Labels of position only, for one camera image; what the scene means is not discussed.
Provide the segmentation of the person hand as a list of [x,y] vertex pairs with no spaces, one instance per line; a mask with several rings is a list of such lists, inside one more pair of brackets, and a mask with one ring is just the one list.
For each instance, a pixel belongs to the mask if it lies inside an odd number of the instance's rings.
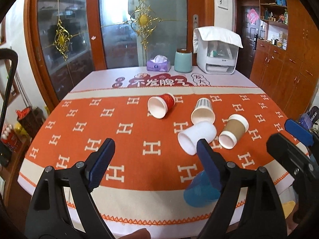
[[151,234],[147,229],[142,228],[131,234],[122,236],[119,239],[151,239]]

